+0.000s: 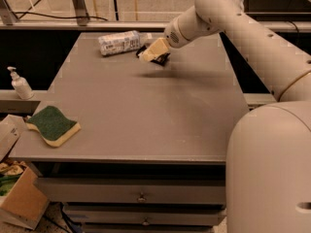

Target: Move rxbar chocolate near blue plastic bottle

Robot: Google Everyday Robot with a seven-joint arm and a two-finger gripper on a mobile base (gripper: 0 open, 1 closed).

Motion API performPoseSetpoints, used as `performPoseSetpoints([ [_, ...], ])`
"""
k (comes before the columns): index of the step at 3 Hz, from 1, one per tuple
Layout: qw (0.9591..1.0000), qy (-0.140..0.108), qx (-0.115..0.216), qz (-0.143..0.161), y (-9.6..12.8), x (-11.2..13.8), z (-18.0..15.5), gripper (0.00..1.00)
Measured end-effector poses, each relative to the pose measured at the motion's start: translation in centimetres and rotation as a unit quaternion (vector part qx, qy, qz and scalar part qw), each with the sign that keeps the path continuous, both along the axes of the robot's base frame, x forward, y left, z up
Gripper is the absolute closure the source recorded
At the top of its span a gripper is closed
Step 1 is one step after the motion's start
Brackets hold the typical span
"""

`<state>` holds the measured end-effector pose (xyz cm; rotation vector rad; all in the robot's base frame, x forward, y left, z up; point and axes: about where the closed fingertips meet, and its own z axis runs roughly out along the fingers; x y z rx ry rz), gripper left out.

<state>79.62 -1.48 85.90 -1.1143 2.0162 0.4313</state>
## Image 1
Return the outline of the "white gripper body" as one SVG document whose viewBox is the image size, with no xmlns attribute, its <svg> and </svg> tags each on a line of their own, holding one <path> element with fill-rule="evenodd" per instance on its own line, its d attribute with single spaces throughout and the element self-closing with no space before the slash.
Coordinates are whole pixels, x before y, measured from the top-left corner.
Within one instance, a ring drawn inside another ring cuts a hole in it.
<svg viewBox="0 0 311 233">
<path fill-rule="evenodd" d="M 172 48 L 181 48 L 190 42 L 190 21 L 188 17 L 178 16 L 168 23 L 164 37 Z"/>
</svg>

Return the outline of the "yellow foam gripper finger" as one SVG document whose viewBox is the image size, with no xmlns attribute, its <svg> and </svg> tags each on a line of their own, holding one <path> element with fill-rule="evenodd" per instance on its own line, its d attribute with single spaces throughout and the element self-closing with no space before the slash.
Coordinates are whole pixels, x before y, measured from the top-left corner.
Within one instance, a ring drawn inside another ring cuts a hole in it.
<svg viewBox="0 0 311 233">
<path fill-rule="evenodd" d="M 169 53 L 169 44 L 165 38 L 158 38 L 139 54 L 139 59 L 145 62 L 156 60 L 160 56 Z"/>
</svg>

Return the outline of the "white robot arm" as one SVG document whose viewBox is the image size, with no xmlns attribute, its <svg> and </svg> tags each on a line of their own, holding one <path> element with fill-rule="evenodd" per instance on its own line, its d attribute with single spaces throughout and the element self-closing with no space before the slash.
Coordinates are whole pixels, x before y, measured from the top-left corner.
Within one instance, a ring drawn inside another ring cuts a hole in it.
<svg viewBox="0 0 311 233">
<path fill-rule="evenodd" d="M 140 57 L 222 32 L 267 88 L 226 152 L 227 233 L 311 233 L 311 55 L 245 14 L 240 0 L 194 0 Z"/>
</svg>

